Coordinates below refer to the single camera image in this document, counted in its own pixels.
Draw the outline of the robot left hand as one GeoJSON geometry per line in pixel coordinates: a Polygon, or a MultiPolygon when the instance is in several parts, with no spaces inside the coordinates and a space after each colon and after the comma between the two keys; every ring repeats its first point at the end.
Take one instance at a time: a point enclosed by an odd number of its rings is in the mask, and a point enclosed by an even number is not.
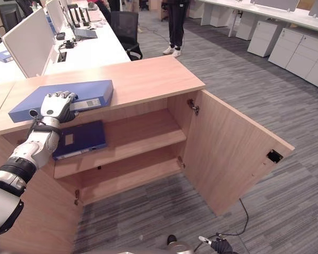
{"type": "Polygon", "coordinates": [[[72,121],[76,115],[70,110],[70,105],[76,99],[78,99],[77,94],[70,91],[47,94],[41,106],[42,118],[56,119],[59,123],[72,121]]]}

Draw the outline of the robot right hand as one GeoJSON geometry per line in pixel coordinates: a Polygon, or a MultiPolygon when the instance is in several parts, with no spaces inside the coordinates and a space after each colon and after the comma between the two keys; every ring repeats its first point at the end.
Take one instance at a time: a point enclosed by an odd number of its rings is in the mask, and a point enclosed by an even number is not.
{"type": "Polygon", "coordinates": [[[217,237],[215,240],[210,240],[209,238],[199,236],[198,239],[202,243],[208,244],[216,253],[225,254],[225,253],[232,253],[233,252],[232,246],[224,238],[217,237]]]}

